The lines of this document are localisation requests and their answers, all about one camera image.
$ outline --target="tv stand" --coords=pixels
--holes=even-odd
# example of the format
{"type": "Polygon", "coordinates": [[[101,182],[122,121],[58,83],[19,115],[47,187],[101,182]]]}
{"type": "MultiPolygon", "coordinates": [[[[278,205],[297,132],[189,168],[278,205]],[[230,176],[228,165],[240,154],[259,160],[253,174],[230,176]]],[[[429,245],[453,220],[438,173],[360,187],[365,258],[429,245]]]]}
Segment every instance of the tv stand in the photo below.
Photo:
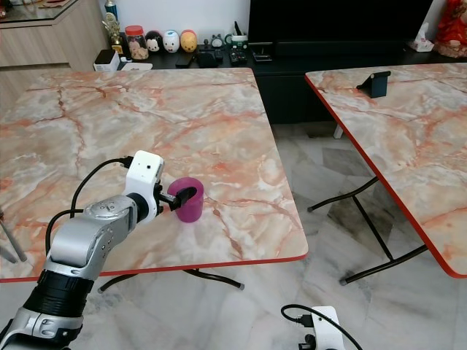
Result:
{"type": "MultiPolygon", "coordinates": [[[[157,52],[150,55],[145,62],[152,63],[153,69],[176,69],[175,63],[181,54],[181,50],[176,53],[157,52]]],[[[223,54],[224,59],[219,64],[219,68],[230,68],[228,50],[223,50],[223,54]]],[[[439,55],[437,52],[415,52],[408,47],[390,55],[275,55],[273,61],[267,63],[255,63],[251,52],[247,50],[247,59],[246,64],[238,67],[248,67],[253,70],[271,124],[333,120],[321,100],[306,83],[305,73],[308,71],[467,62],[467,58],[454,59],[439,55]]],[[[193,62],[190,69],[195,68],[199,67],[193,62]]]]}
{"type": "Polygon", "coordinates": [[[342,56],[342,55],[397,55],[405,49],[405,43],[396,41],[330,41],[330,42],[277,42],[276,56],[342,56]]]}

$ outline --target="robotic arm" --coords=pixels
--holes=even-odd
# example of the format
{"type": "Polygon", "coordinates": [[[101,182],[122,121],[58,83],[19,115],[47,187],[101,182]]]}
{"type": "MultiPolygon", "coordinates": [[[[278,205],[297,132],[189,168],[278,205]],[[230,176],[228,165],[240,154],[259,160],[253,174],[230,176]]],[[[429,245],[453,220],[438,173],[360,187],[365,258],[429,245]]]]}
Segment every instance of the robotic arm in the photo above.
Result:
{"type": "Polygon", "coordinates": [[[194,187],[162,193],[163,166],[158,155],[138,151],[122,195],[89,205],[58,230],[37,286],[0,333],[0,350],[67,349],[76,339],[86,297],[112,249],[136,224],[158,216],[160,201],[175,210],[196,194],[194,187]]]}

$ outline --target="remote control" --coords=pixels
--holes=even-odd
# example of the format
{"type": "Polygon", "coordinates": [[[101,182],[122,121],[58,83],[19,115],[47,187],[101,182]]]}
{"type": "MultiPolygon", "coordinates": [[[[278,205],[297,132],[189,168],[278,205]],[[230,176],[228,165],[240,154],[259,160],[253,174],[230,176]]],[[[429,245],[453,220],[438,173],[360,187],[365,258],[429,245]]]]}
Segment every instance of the remote control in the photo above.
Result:
{"type": "Polygon", "coordinates": [[[216,61],[222,62],[223,59],[224,59],[224,56],[222,54],[222,50],[216,49],[214,51],[214,57],[215,57],[216,61]]]}
{"type": "Polygon", "coordinates": [[[245,55],[245,51],[243,51],[243,50],[237,50],[236,57],[239,59],[240,63],[246,63],[247,62],[247,55],[245,55]]]}
{"type": "Polygon", "coordinates": [[[231,65],[232,66],[238,66],[239,65],[239,58],[236,57],[236,52],[235,51],[230,51],[228,54],[228,57],[231,59],[231,65]]]}
{"type": "Polygon", "coordinates": [[[177,68],[188,68],[194,58],[195,58],[195,55],[193,53],[184,52],[180,54],[180,57],[175,63],[175,66],[177,68]]]}

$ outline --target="television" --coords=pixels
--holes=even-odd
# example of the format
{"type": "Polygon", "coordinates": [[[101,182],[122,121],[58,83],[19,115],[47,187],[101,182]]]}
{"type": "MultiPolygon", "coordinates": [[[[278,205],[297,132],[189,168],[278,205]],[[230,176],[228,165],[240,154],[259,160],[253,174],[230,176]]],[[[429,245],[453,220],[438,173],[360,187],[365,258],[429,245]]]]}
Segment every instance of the television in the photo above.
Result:
{"type": "Polygon", "coordinates": [[[248,39],[297,53],[371,51],[415,38],[432,1],[251,0],[248,39]]]}

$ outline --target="toy figure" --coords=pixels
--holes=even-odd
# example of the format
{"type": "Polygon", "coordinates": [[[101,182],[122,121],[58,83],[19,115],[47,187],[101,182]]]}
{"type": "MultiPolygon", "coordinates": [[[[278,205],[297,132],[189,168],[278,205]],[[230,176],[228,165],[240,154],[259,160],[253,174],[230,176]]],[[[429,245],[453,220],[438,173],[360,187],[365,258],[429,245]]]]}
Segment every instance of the toy figure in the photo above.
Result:
{"type": "Polygon", "coordinates": [[[182,49],[187,53],[192,53],[194,50],[196,50],[198,40],[196,38],[195,32],[190,29],[183,31],[182,36],[180,37],[180,44],[182,49]]]}
{"type": "Polygon", "coordinates": [[[176,31],[166,31],[163,34],[162,42],[168,53],[175,53],[180,47],[180,37],[176,31]]]}
{"type": "Polygon", "coordinates": [[[438,28],[435,51],[454,58],[467,57],[467,0],[448,0],[438,28]]]}
{"type": "Polygon", "coordinates": [[[162,47],[162,36],[159,34],[158,31],[148,31],[146,34],[146,45],[147,49],[152,52],[156,53],[162,47]]]}
{"type": "Polygon", "coordinates": [[[221,47],[223,45],[222,38],[220,37],[220,34],[212,35],[212,41],[211,41],[211,46],[212,47],[221,47]]]}
{"type": "Polygon", "coordinates": [[[128,48],[130,49],[131,57],[134,60],[145,60],[149,57],[147,49],[145,47],[141,47],[138,41],[129,42],[128,48]]]}

